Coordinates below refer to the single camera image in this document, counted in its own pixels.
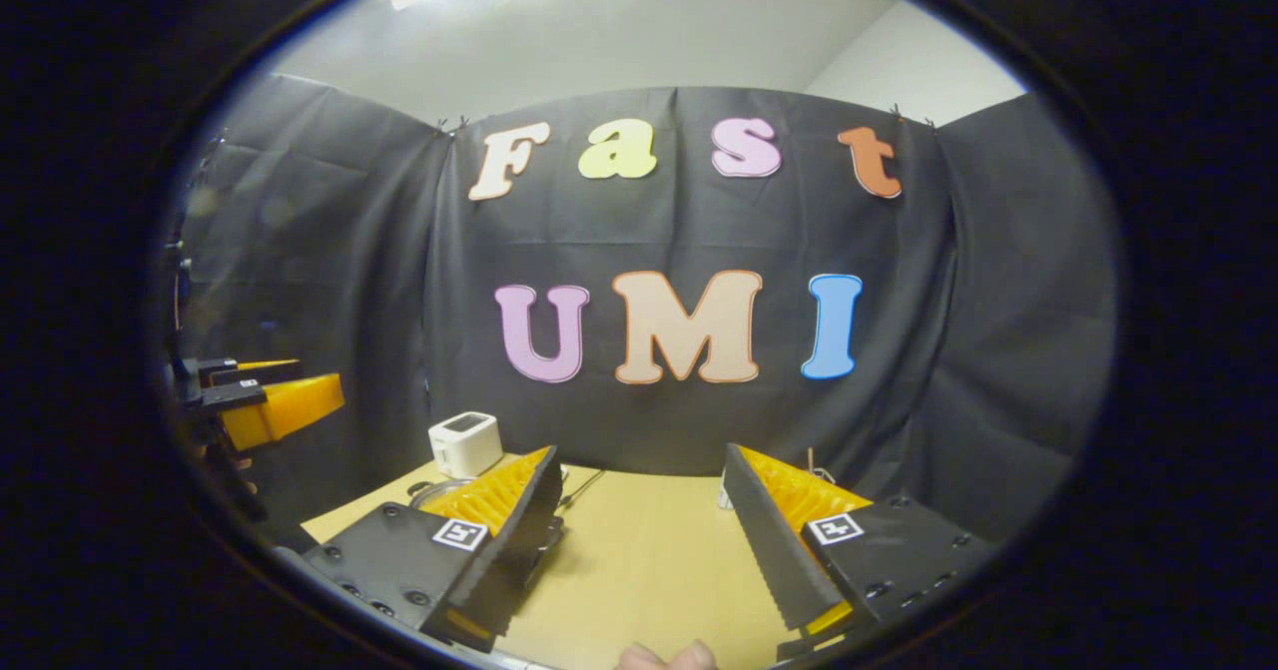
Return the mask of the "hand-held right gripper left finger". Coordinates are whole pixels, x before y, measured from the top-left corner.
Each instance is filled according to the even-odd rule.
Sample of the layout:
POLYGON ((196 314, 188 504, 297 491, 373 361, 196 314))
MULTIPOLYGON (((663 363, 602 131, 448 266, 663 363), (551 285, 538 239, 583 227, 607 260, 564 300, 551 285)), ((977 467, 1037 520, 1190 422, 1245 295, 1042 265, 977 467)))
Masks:
POLYGON ((562 491, 557 448, 539 448, 428 502, 381 502, 303 560, 389 620, 487 652, 523 602, 562 491))

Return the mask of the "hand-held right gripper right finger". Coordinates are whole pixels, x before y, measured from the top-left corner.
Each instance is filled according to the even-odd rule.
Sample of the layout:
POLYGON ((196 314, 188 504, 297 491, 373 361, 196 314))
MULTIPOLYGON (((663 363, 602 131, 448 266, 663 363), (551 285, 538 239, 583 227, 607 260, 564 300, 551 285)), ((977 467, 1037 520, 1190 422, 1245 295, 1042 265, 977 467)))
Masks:
POLYGON ((800 634, 786 651, 914 614, 994 552, 906 494, 872 501, 735 442, 722 487, 785 627, 800 634))

